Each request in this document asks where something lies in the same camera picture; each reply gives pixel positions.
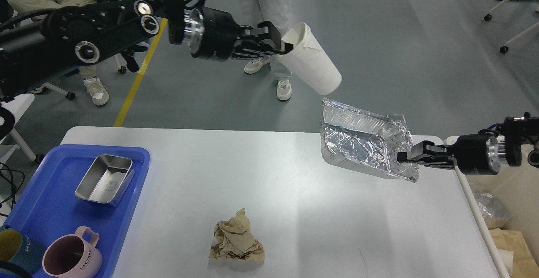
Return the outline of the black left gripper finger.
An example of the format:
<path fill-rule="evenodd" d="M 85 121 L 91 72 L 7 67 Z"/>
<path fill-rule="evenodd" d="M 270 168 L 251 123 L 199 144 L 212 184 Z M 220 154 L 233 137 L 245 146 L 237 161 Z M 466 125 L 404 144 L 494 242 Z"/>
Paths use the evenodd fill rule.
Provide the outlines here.
<path fill-rule="evenodd" d="M 265 43 L 241 42 L 239 45 L 234 46 L 232 60 L 252 60 L 261 59 L 264 56 L 286 55 L 294 49 L 291 43 L 284 43 L 283 46 L 283 50 L 277 50 Z"/>
<path fill-rule="evenodd" d="M 256 26 L 241 25 L 237 47 L 241 49 L 282 49 L 281 33 L 271 21 Z"/>

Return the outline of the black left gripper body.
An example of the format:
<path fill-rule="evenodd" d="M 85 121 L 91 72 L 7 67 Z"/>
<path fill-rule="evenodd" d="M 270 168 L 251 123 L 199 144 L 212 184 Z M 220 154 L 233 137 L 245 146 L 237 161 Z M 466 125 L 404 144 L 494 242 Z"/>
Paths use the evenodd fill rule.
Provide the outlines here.
<path fill-rule="evenodd" d="M 184 42 L 195 59 L 239 59 L 236 44 L 252 29 L 250 25 L 237 24 L 230 13 L 209 7 L 184 13 Z"/>

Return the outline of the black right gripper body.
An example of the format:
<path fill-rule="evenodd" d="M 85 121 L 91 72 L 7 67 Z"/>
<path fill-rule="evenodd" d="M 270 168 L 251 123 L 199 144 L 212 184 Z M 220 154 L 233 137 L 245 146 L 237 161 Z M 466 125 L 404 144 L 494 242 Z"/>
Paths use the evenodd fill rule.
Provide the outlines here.
<path fill-rule="evenodd" d="M 501 167 L 499 145 L 492 134 L 459 136 L 453 144 L 458 169 L 466 175 L 497 175 Z"/>

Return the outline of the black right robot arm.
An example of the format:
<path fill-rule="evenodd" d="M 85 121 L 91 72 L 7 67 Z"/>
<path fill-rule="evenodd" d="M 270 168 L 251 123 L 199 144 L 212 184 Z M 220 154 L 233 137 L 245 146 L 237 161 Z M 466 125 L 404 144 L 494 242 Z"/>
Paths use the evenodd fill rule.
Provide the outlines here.
<path fill-rule="evenodd" d="M 500 124 L 476 134 L 458 136 L 454 144 L 435 145 L 422 141 L 410 151 L 398 152 L 399 163 L 417 163 L 426 167 L 455 169 L 466 175 L 495 176 L 502 164 L 522 164 L 522 146 L 532 145 L 527 162 L 538 167 L 539 119 L 525 112 L 522 117 L 506 117 Z"/>

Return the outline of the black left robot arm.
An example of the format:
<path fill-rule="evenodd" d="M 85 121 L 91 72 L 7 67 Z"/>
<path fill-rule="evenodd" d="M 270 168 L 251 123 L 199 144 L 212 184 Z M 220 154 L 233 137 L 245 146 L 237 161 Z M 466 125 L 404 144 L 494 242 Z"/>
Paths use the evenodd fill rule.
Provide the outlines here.
<path fill-rule="evenodd" d="M 235 23 L 205 0 L 104 0 L 84 7 L 41 9 L 1 25 L 1 101 L 42 86 L 80 66 L 121 54 L 130 71 L 138 65 L 132 49 L 160 32 L 168 20 L 171 44 L 187 42 L 197 59 L 257 59 L 294 48 L 279 30 L 262 21 L 255 28 Z"/>

